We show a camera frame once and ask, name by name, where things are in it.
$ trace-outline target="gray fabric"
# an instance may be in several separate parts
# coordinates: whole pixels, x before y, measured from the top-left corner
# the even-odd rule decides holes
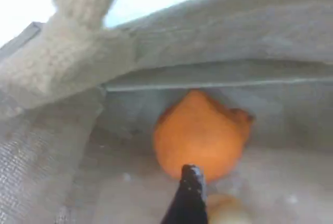
[[[119,26],[136,40],[138,71],[105,85],[111,91],[106,110],[87,146],[103,100],[98,89],[0,122],[0,223],[108,223],[120,209],[101,210],[103,185],[124,168],[156,175],[157,164],[140,167],[152,161],[154,122],[193,87],[256,116],[250,146],[310,152],[312,162],[320,161],[313,169],[327,168],[325,153],[333,152],[332,8],[333,0],[191,0]],[[192,65],[212,61],[220,63]],[[161,68],[176,64],[191,65]],[[161,194],[174,186],[149,182]],[[138,205],[149,201],[139,189]],[[325,189],[332,193],[331,186]],[[117,190],[111,196],[119,200]],[[313,223],[331,222],[322,217]]]

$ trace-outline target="orange object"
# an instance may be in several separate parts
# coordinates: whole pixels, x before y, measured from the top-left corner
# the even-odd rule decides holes
[[[199,90],[190,91],[158,120],[153,136],[157,160],[173,178],[184,164],[199,166],[207,181],[229,173],[240,158],[253,118],[227,109]]]

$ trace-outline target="white knit material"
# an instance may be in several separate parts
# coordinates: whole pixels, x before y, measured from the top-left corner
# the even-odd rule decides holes
[[[18,113],[133,69],[131,40],[120,31],[101,28],[112,1],[54,0],[58,10],[43,32],[0,63],[0,89],[13,97]]]

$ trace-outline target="black object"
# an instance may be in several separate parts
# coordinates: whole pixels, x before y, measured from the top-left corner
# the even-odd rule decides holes
[[[207,224],[206,182],[195,165],[184,165],[176,195],[161,224]]]

